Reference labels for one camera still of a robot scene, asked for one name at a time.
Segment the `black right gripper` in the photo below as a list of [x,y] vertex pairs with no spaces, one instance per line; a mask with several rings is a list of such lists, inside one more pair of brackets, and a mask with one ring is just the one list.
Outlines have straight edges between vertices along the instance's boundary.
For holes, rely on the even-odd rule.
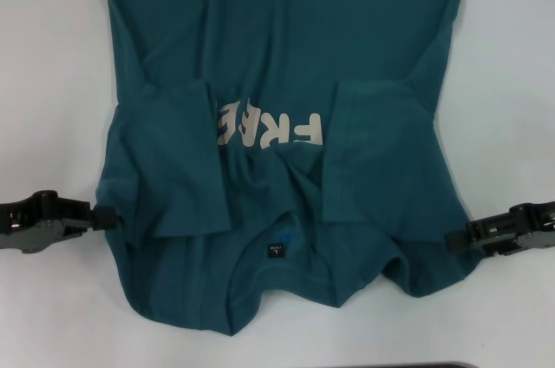
[[445,241],[451,253],[481,250],[486,258],[510,256],[519,248],[554,247],[554,202],[524,203],[504,214],[470,221],[464,229],[447,233]]

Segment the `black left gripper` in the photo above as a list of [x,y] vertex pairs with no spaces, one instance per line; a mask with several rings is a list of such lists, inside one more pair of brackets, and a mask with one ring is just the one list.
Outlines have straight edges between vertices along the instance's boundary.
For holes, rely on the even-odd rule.
[[62,238],[79,238],[89,229],[116,226],[113,207],[92,207],[86,201],[59,198],[55,191],[39,191],[1,205],[1,248],[38,253]]

